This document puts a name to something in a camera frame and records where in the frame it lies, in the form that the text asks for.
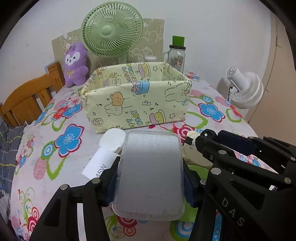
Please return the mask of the green desk fan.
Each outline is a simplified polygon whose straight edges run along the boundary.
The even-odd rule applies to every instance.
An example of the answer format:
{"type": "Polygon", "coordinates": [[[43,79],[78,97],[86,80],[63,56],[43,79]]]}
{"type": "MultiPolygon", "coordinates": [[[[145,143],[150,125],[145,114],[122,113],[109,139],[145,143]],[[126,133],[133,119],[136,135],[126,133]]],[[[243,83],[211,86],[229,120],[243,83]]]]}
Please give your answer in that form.
{"type": "Polygon", "coordinates": [[[111,1],[94,8],[81,24],[85,48],[100,57],[127,62],[128,53],[140,40],[144,28],[142,17],[133,6],[111,1]]]}

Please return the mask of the cream round bunny mirror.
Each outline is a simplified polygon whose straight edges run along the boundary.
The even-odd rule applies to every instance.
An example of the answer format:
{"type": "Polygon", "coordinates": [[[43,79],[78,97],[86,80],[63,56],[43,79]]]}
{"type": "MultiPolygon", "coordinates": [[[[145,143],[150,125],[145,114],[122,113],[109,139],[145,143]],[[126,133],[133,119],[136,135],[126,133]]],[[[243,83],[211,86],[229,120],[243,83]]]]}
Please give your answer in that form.
{"type": "Polygon", "coordinates": [[[182,156],[183,159],[190,165],[196,165],[210,169],[213,164],[203,157],[195,145],[195,140],[199,137],[200,133],[196,131],[189,131],[186,134],[185,142],[182,146],[182,156]]]}

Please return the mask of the yellow cartoon storage box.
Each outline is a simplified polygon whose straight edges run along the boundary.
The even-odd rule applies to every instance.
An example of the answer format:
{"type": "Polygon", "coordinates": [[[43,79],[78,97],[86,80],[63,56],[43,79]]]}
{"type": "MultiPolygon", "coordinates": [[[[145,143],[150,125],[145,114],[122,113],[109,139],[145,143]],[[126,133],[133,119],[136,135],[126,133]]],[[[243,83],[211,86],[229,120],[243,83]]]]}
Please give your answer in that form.
{"type": "Polygon", "coordinates": [[[165,62],[97,68],[81,89],[83,109],[97,133],[183,121],[191,80],[165,62]]]}

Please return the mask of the beige cartoon cardboard panel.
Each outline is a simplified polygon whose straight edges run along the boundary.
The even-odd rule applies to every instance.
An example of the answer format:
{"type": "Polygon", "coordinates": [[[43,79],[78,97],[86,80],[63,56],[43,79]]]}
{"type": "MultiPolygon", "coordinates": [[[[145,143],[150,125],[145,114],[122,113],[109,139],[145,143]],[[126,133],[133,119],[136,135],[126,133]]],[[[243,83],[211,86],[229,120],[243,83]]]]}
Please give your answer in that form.
{"type": "MultiPolygon", "coordinates": [[[[164,20],[143,19],[144,28],[141,39],[125,54],[128,63],[143,62],[147,56],[155,56],[156,61],[162,61],[164,47],[164,20]]],[[[53,54],[56,61],[64,66],[65,55],[72,44],[81,40],[81,30],[77,29],[52,40],[53,54]]],[[[87,67],[89,74],[96,68],[118,64],[117,57],[99,57],[88,53],[87,67]]]]}

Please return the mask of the white 45W charger box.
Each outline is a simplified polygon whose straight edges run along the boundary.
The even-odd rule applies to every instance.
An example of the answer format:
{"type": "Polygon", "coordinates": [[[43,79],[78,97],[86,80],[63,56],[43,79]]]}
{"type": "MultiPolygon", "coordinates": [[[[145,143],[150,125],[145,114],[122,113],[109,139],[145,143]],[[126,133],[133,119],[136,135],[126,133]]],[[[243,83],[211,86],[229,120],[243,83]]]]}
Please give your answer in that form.
{"type": "Polygon", "coordinates": [[[119,154],[104,148],[99,148],[82,171],[89,180],[99,178],[104,170],[109,169],[119,154]]]}

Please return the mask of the blue plaid cloth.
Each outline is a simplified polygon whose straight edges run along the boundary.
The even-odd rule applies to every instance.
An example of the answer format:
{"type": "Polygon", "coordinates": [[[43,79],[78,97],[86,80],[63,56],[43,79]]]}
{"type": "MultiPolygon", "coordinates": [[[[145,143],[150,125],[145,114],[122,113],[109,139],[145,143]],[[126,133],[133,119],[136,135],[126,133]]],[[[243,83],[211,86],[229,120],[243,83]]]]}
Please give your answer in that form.
{"type": "Polygon", "coordinates": [[[10,210],[16,154],[21,143],[23,130],[23,126],[13,128],[1,121],[1,208],[7,210],[10,210]]]}

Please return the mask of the purple plush rabbit toy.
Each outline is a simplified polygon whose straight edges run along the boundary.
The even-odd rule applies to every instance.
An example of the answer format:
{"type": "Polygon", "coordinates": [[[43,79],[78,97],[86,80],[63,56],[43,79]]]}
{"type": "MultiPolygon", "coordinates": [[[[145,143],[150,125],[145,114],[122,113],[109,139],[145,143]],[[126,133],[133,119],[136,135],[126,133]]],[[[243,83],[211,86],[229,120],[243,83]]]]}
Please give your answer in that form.
{"type": "Polygon", "coordinates": [[[75,42],[66,52],[64,78],[66,87],[83,85],[89,72],[86,66],[88,52],[82,42],[75,42]]]}

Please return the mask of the glass jar with green lid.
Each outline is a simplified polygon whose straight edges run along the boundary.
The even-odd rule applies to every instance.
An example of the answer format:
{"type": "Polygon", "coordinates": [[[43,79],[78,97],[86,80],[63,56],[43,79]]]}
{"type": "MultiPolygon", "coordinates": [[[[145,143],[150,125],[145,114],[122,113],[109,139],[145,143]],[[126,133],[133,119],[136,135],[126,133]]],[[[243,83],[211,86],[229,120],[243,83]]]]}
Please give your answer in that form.
{"type": "Polygon", "coordinates": [[[169,45],[169,51],[163,53],[163,62],[169,63],[173,68],[184,73],[185,50],[185,38],[181,36],[172,36],[172,43],[169,45]]]}

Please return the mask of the clear plastic rectangular box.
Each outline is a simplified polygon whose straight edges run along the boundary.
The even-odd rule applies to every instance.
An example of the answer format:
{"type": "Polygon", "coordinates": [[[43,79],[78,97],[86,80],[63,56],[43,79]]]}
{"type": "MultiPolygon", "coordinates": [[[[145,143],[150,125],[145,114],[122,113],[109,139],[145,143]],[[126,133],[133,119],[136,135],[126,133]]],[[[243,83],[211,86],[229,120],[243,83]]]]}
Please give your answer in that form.
{"type": "Polygon", "coordinates": [[[112,209],[117,216],[140,220],[172,221],[183,215],[183,158],[176,134],[127,133],[112,209]]]}

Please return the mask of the floral tablecloth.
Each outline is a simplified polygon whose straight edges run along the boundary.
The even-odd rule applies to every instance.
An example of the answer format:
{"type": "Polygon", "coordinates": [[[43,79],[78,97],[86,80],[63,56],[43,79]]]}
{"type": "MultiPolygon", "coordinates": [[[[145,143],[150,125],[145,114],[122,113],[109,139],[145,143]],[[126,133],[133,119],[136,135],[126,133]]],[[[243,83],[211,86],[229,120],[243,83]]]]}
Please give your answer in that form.
{"type": "MultiPolygon", "coordinates": [[[[189,131],[206,128],[227,130],[241,136],[255,131],[206,81],[189,73],[193,83],[186,119],[148,126],[149,131],[177,134],[182,141],[189,131]]],[[[16,154],[11,190],[12,227],[19,240],[28,240],[43,210],[64,183],[79,186],[87,182],[82,171],[99,147],[100,134],[91,127],[82,108],[77,88],[64,87],[41,115],[23,132],[16,154]]]]}

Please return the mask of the wooden chair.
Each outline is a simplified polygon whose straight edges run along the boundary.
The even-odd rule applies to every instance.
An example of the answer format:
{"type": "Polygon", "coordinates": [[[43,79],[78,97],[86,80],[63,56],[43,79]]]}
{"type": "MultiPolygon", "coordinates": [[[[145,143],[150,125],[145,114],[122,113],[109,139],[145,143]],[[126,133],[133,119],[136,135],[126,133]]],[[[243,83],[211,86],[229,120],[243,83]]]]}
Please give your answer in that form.
{"type": "Polygon", "coordinates": [[[37,99],[47,107],[53,99],[51,89],[58,93],[63,88],[65,79],[60,63],[54,62],[47,69],[48,73],[25,82],[1,104],[1,118],[7,125],[15,128],[31,124],[42,113],[37,99]]]}

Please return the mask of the white round earbuds case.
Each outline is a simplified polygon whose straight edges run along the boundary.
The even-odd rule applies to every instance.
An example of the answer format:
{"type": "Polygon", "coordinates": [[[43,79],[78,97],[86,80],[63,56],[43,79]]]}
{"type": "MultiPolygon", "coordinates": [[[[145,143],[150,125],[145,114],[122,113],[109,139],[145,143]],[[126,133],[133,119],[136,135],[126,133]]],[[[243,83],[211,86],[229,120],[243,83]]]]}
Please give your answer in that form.
{"type": "Polygon", "coordinates": [[[99,147],[111,152],[121,149],[125,142],[126,133],[119,128],[111,128],[107,130],[99,141],[99,147]]]}

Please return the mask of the white small fan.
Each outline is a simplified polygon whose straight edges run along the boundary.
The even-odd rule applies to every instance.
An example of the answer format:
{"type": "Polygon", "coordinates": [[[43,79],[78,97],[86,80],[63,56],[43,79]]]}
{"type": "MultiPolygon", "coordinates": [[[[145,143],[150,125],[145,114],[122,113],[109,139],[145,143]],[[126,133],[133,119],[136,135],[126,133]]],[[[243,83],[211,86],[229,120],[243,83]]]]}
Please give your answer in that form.
{"type": "Polygon", "coordinates": [[[264,92],[263,83],[254,72],[242,73],[232,66],[226,72],[230,81],[228,101],[239,109],[250,109],[257,105],[264,92]]]}

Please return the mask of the green flat plastic object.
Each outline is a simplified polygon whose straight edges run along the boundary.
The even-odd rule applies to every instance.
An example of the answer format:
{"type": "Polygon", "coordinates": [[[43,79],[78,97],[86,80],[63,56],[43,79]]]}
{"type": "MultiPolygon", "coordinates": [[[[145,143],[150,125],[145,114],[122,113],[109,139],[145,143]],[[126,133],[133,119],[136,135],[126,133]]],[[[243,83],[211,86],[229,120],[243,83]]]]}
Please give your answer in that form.
{"type": "Polygon", "coordinates": [[[189,169],[198,173],[201,179],[205,179],[205,180],[207,179],[208,169],[201,166],[196,166],[196,165],[189,165],[189,169]]]}

